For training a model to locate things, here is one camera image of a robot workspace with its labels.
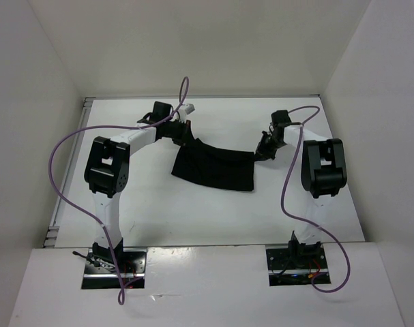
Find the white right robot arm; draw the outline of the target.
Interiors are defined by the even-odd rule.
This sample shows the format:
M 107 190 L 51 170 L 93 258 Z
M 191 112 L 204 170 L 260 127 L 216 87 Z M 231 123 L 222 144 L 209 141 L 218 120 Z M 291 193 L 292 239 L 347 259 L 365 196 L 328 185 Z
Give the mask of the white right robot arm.
M 290 169 L 297 162 L 301 164 L 301 185 L 308 192 L 306 215 L 287 215 L 299 222 L 288 243 L 287 259 L 290 265 L 301 268 L 320 253 L 328 208 L 346 186 L 346 160 L 341 139 L 322 137 L 299 123 L 271 124 L 269 131 L 262 133 L 256 159 L 274 159 L 277 150 L 286 145 L 297 151 Z

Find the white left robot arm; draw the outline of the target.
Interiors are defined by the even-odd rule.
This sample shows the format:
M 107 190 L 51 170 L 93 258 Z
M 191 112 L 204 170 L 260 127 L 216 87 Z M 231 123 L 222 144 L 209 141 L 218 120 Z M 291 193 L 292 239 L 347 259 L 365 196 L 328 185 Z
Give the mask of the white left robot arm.
M 92 142 L 85 168 L 85 181 L 93 194 L 95 216 L 101 230 L 92 245 L 93 255 L 108 272 L 123 267 L 123 237 L 119 222 L 121 192 L 128 184 L 130 157 L 161 138 L 181 146 L 193 138 L 191 122 L 167 121 L 158 126 L 141 121 L 117 136 L 98 136 Z

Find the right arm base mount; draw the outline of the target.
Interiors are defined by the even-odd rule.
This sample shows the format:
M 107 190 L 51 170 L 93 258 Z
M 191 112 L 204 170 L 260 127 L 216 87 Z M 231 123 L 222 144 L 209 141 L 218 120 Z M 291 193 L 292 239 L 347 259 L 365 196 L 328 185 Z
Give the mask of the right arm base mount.
M 331 283 L 324 248 L 317 254 L 305 254 L 291 258 L 287 247 L 267 247 L 267 272 L 271 287 L 316 285 Z

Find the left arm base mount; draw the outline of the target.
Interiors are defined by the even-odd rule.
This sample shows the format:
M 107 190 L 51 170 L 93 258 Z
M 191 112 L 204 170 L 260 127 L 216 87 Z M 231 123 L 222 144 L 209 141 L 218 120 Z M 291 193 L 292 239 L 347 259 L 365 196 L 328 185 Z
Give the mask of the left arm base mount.
M 86 254 L 73 251 L 73 255 L 84 259 L 85 267 L 82 290 L 109 290 L 120 289 L 115 265 L 97 259 L 88 249 Z M 121 280 L 128 289 L 143 289 L 145 287 L 145 271 L 147 250 L 125 248 L 118 263 Z

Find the black skirt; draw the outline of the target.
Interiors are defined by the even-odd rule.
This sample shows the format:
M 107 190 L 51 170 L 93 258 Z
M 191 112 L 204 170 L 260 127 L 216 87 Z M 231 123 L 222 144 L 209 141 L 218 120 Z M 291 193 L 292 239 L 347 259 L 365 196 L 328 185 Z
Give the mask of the black skirt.
M 171 174 L 197 185 L 228 191 L 254 191 L 254 153 L 220 149 L 185 135 Z

